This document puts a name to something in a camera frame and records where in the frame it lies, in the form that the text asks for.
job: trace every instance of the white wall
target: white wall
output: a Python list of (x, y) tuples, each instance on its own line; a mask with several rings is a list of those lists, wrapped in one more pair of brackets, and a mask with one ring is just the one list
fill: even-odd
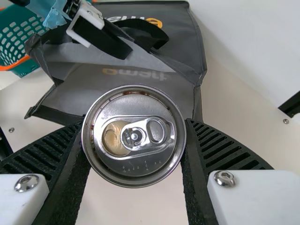
[(214, 60), (276, 107), (300, 90), (300, 1), (189, 3)]

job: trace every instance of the can rim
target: can rim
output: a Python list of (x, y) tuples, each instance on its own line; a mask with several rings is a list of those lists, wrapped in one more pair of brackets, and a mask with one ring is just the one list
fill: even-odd
[[(105, 99), (106, 97), (111, 96), (112, 94), (116, 95), (117, 94), (116, 91), (120, 92), (120, 91), (126, 90), (128, 88), (130, 88), (130, 89), (144, 89), (144, 90), (152, 91), (154, 93), (157, 93), (158, 95), (163, 96), (165, 98), (165, 101), (170, 103), (171, 106), (176, 110), (177, 115), (175, 115), (175, 116), (177, 116), (177, 120), (175, 118), (174, 119), (177, 122), (178, 121), (182, 122), (182, 124), (179, 124), (180, 128), (178, 128), (177, 131), (180, 132), (180, 135), (184, 136), (184, 138), (182, 139), (183, 142), (182, 143), (180, 143), (180, 142), (176, 143), (174, 154), (169, 159), (169, 162), (167, 164), (165, 164), (159, 170), (159, 172), (154, 172), (154, 174), (156, 174), (156, 176), (154, 176), (154, 174), (149, 174), (149, 175), (145, 176), (147, 178), (147, 182), (141, 182), (141, 179), (139, 179), (137, 181), (129, 180), (129, 177), (122, 176), (122, 175), (119, 175), (119, 174), (115, 174), (112, 171), (108, 172), (108, 170), (107, 170), (108, 167), (101, 161), (101, 159), (99, 158), (97, 153), (94, 151), (93, 145), (91, 143), (91, 136), (90, 135), (92, 133), (91, 132), (92, 126), (93, 126), (93, 123), (95, 122), (95, 119), (97, 117), (97, 113), (99, 112), (99, 110), (103, 106), (103, 104), (101, 104), (99, 106), (98, 105), (99, 102), (101, 100)], [(108, 92), (106, 92), (105, 94), (103, 94), (90, 107), (90, 109), (88, 110), (88, 112), (87, 112), (87, 114), (84, 118), (84, 121), (83, 121), (81, 140), (82, 140), (82, 149), (83, 149), (89, 163), (91, 164), (91, 167), (95, 170), (96, 173), (98, 173), (101, 177), (103, 177), (108, 182), (113, 183), (115, 185), (118, 185), (118, 186), (121, 186), (121, 187), (126, 187), (126, 188), (141, 188), (141, 187), (147, 187), (147, 186), (156, 184), (156, 183), (160, 182), (161, 180), (163, 180), (164, 178), (166, 178), (168, 175), (170, 175), (172, 173), (172, 171), (179, 164), (180, 159), (181, 159), (181, 157), (184, 153), (184, 149), (185, 149), (185, 146), (186, 146), (186, 136), (187, 136), (186, 125), (185, 125), (185, 121), (183, 119), (183, 116), (182, 116), (178, 106), (173, 102), (173, 100), (167, 94), (165, 94), (161, 90), (158, 90), (158, 89), (155, 89), (155, 88), (149, 87), (149, 86), (144, 86), (144, 85), (122, 85), (122, 86), (119, 86), (117, 88), (111, 89)], [(167, 171), (164, 171), (164, 169), (170, 164), (170, 162), (174, 161), (174, 158), (175, 158), (175, 163), (172, 165), (172, 167), (168, 168)]]

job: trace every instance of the blue tape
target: blue tape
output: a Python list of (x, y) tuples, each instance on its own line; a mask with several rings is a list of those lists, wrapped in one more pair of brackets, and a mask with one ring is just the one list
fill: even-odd
[(43, 22), (44, 27), (55, 29), (67, 23), (65, 18), (70, 17), (63, 12), (67, 0), (30, 0), (30, 4), (26, 6), (35, 14), (45, 18)]

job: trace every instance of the teal laundry basket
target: teal laundry basket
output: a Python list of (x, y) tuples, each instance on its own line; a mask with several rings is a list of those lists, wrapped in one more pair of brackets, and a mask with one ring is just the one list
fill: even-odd
[(0, 11), (0, 71), (11, 71), (23, 77), (39, 67), (25, 53), (24, 43), (33, 33), (46, 32), (43, 20), (17, 5)]

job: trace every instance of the white surface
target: white surface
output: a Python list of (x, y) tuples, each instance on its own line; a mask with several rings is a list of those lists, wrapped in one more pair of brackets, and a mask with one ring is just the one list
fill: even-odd
[(1, 225), (31, 225), (49, 194), (45, 177), (40, 174), (36, 174), (39, 182), (33, 189), (22, 193), (16, 192), (16, 182), (25, 175), (0, 175)]
[(118, 187), (91, 170), (76, 224), (187, 225), (181, 167), (139, 189)]
[(237, 184), (225, 188), (208, 180), (219, 225), (299, 225), (300, 177), (289, 171), (229, 171)]
[(205, 51), (279, 107), (300, 90), (300, 1), (189, 0)]
[(300, 125), (207, 56), (202, 84), (204, 122), (249, 147), (276, 169), (300, 174)]
[(0, 90), (16, 82), (20, 78), (10, 71), (0, 72)]
[[(52, 85), (52, 80), (39, 68), (0, 90), (0, 127), (13, 151), (62, 127), (37, 117), (24, 120), (29, 108), (34, 106)], [(10, 128), (15, 128), (15, 131), (9, 133)]]

